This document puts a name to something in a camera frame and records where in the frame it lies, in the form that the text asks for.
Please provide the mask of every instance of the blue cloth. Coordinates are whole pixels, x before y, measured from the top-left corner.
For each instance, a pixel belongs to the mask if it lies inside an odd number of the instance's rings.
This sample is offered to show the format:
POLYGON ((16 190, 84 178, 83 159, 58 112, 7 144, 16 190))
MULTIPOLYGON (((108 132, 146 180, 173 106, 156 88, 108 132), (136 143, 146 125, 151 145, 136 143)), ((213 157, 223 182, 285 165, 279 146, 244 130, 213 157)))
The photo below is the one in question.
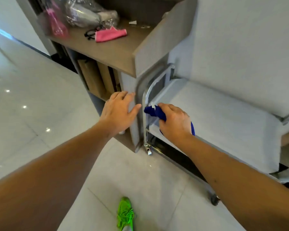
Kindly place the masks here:
MULTIPOLYGON (((157 105, 155 106, 155 109, 152 108, 151 106, 147 106, 144 111, 145 113, 150 114, 151 117, 158 117, 159 119, 166 121, 166 114, 157 105)), ((192 128, 192 135, 195 136, 195 130, 192 122, 190 122, 190 126, 192 128)))

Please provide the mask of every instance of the shoe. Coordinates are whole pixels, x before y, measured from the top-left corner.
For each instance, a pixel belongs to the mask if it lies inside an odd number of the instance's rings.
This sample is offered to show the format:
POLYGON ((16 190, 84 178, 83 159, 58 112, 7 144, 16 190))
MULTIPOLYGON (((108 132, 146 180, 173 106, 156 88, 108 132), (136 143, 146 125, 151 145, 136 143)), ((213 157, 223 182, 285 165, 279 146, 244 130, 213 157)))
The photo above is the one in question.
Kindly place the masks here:
POLYGON ((131 207, 131 201, 127 197, 123 197, 120 201, 119 208, 118 208, 118 224, 117 227, 120 231, 127 225, 130 226, 131 231, 133 231, 133 218, 134 212, 133 208, 131 207))

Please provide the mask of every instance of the right arm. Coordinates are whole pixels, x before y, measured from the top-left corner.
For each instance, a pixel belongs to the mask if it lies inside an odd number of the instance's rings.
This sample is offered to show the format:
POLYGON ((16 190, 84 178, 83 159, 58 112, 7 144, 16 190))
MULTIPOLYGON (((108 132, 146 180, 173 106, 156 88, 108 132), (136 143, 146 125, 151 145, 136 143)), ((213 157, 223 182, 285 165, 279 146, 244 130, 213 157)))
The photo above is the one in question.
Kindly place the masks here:
POLYGON ((193 161, 246 230, 289 230, 288 188, 194 137, 180 108, 158 105, 167 118, 160 120, 164 136, 193 161))

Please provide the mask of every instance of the left arm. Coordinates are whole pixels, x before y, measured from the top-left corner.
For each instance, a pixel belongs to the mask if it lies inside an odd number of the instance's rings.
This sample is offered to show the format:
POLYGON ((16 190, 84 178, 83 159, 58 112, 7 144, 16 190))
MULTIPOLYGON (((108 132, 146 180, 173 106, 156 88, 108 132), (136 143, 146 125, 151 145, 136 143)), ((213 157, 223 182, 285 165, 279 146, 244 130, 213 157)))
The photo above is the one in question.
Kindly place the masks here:
POLYGON ((134 121, 135 94, 116 92, 100 120, 0 180, 0 230, 57 230, 105 144, 134 121))

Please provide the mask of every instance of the pink cloth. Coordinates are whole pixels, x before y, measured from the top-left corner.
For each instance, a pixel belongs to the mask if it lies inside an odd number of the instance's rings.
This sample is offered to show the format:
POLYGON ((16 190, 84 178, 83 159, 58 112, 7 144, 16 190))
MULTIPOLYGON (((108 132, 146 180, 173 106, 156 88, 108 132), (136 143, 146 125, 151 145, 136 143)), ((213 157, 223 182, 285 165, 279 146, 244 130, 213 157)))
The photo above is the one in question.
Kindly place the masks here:
POLYGON ((105 42, 105 41, 114 40, 116 38, 126 36, 126 35, 127 35, 126 29, 117 30, 116 28, 111 27, 110 29, 97 31, 95 33, 95 41, 105 42))

